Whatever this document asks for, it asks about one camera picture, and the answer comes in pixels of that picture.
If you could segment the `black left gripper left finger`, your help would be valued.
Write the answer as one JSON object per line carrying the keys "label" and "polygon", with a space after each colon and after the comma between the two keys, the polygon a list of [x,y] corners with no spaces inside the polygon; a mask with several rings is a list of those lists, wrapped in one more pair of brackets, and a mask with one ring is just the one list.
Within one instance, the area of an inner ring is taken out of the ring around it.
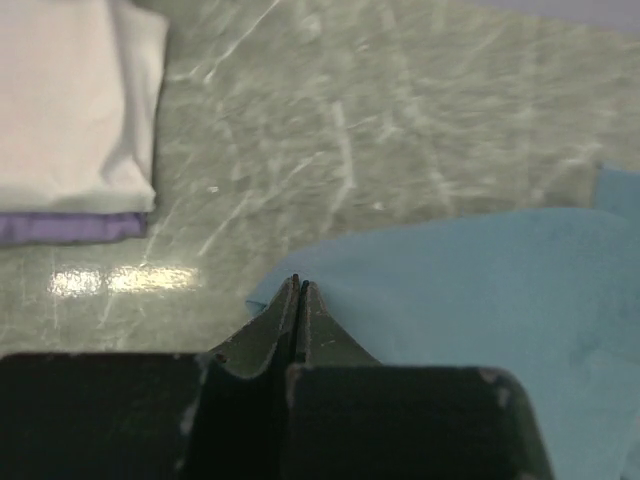
{"label": "black left gripper left finger", "polygon": [[210,351],[207,379],[282,380],[294,351],[300,279],[287,278],[268,305]]}

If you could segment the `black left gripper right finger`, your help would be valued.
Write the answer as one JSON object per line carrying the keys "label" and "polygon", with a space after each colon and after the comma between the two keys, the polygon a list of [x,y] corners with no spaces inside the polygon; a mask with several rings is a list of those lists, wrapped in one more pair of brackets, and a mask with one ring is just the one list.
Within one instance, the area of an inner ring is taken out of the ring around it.
{"label": "black left gripper right finger", "polygon": [[302,283],[294,361],[307,365],[379,365],[331,316],[316,283]]}

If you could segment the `blue t shirt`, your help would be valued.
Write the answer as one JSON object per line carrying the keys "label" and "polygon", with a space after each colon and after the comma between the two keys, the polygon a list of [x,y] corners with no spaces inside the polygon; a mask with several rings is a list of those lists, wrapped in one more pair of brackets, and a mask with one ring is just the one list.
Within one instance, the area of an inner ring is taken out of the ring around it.
{"label": "blue t shirt", "polygon": [[589,208],[430,221],[326,240],[248,296],[315,282],[333,318],[391,364],[513,373],[560,479],[639,475],[639,176],[603,168]]}

